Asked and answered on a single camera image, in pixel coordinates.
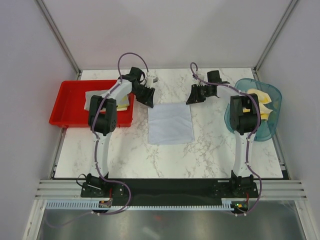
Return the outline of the light blue towel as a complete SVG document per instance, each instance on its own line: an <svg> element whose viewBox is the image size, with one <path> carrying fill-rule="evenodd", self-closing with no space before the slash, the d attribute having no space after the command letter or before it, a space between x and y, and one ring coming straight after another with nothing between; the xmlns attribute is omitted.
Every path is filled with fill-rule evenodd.
<svg viewBox="0 0 320 240"><path fill-rule="evenodd" d="M185 103L157 104L148 109L148 143L181 145L195 141L191 108Z"/></svg>

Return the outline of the yellow green patterned towel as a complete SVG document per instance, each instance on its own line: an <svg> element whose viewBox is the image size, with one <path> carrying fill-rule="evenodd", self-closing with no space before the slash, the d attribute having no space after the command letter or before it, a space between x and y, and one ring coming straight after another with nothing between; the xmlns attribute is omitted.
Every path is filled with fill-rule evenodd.
<svg viewBox="0 0 320 240"><path fill-rule="evenodd" d="M130 106L129 96L126 95L121 101L117 103L116 110L118 112L123 112L123 111L126 111L129 106Z"/></svg>

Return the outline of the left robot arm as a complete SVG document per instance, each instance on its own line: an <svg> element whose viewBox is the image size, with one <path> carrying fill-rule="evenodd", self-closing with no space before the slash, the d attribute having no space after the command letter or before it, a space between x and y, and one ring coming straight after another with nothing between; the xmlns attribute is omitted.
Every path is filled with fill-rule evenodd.
<svg viewBox="0 0 320 240"><path fill-rule="evenodd" d="M120 184L119 181L107 179L109 145L118 123L117 106L132 93L139 103L153 108L155 88L143 84L146 78L147 75L140 68L132 67L129 73L121 74L106 93L90 98L88 125L94 137L94 149L91 169L81 187L82 198L105 198L112 184Z"/></svg>

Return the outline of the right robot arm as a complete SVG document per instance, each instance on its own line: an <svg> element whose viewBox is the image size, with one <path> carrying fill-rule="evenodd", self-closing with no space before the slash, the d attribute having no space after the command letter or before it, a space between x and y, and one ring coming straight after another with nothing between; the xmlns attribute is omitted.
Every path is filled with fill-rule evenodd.
<svg viewBox="0 0 320 240"><path fill-rule="evenodd" d="M234 197L244 196L257 187L250 160L256 132L261 124L258 96L222 81L218 70L207 73L208 81L196 71L192 77L198 83L191 86L187 105L203 103L208 97L229 100L229 124L235 136L235 160L227 189Z"/></svg>

